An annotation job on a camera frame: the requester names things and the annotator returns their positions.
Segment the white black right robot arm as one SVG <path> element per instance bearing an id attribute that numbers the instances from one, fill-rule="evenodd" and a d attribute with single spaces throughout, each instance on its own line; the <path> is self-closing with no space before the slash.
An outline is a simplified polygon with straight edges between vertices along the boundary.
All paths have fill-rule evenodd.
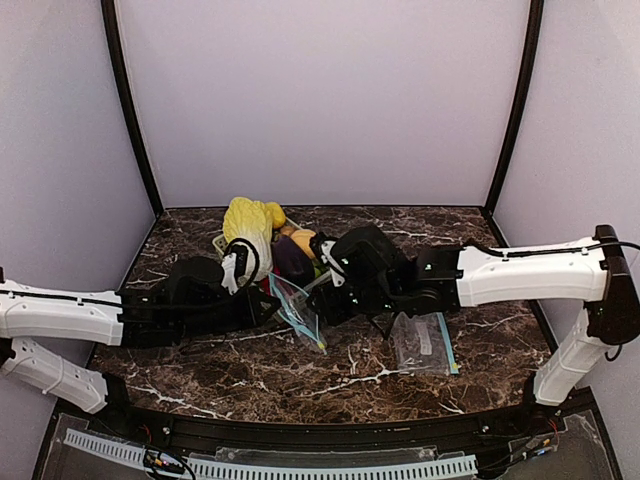
<path id="1" fill-rule="evenodd" d="M 319 233 L 310 245 L 331 279 L 314 287 L 306 303 L 328 323 L 358 314 L 415 316 L 508 301 L 582 302 L 570 333 L 533 377 L 538 405 L 561 405 L 610 348 L 639 335 L 627 245 L 609 225 L 565 244 L 491 249 L 468 241 L 426 246 L 414 258 L 375 225 L 340 238 Z"/>

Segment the purple eggplant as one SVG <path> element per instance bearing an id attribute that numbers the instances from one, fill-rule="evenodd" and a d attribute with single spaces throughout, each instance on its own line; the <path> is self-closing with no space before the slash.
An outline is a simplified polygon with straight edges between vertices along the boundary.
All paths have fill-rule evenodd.
<path id="1" fill-rule="evenodd" d="M 274 264 L 280 276 L 299 285 L 305 286 L 315 279 L 315 269 L 311 259 L 289 237 L 280 237 L 272 246 Z"/>

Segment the clear zip bag blue zipper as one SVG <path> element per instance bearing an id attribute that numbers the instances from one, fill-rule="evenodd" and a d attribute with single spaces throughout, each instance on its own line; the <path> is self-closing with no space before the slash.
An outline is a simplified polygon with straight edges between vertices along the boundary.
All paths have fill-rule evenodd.
<path id="1" fill-rule="evenodd" d="M 327 354 L 318 315 L 307 305 L 308 293 L 296 284 L 270 273 L 269 293 L 281 303 L 277 315 L 293 328 L 303 345 L 311 351 Z"/>

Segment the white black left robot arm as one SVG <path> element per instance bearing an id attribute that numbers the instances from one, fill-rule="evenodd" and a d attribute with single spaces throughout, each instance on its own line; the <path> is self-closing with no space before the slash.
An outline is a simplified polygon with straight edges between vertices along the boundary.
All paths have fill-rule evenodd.
<path id="1" fill-rule="evenodd" d="M 147 291 L 70 292 L 1 283 L 1 372 L 43 394 L 96 414 L 128 401 L 120 378 L 88 370 L 38 344 L 39 338 L 85 340 L 109 347 L 177 346 L 206 335 L 264 325 L 281 302 L 236 274 L 235 259 L 177 261 Z"/>

